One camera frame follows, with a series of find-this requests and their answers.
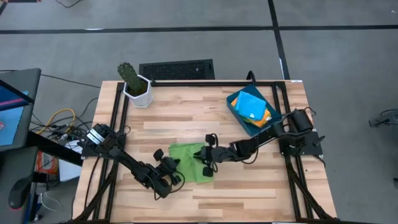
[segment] computer mouse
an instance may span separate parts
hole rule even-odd
[[[10,190],[8,195],[8,205],[13,209],[18,209],[23,206],[29,194],[30,184],[32,179],[30,177],[19,179]]]

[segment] cactus plant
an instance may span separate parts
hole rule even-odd
[[[138,76],[134,67],[128,63],[123,62],[118,66],[119,75],[129,86],[128,92],[132,96],[139,96],[144,94],[147,90],[147,83],[141,80]]]

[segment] computer monitor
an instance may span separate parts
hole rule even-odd
[[[26,106],[34,100],[0,80],[0,111]]]

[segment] yellow cable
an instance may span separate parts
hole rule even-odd
[[[59,114],[59,113],[61,113],[61,112],[64,112],[64,111],[70,111],[70,112],[72,112],[72,114],[73,114],[72,123],[69,125],[69,128],[66,130],[66,133],[67,133],[67,132],[70,130],[70,127],[73,125],[73,123],[74,123],[75,120],[76,120],[75,112],[74,112],[72,109],[70,109],[70,108],[65,108],[65,109],[58,110],[57,112],[55,112],[55,113],[51,116],[51,118],[49,119],[49,121],[47,122],[47,124],[45,125],[45,127],[43,127],[40,131],[36,132],[36,134],[41,134],[41,133],[44,131],[44,129],[51,123],[51,121],[54,119],[54,117],[55,117],[57,114]]]

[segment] potted cactus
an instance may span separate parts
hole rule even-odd
[[[125,81],[123,93],[136,108],[146,108],[154,99],[150,81],[136,73],[132,65],[123,62],[118,66],[119,75]]]

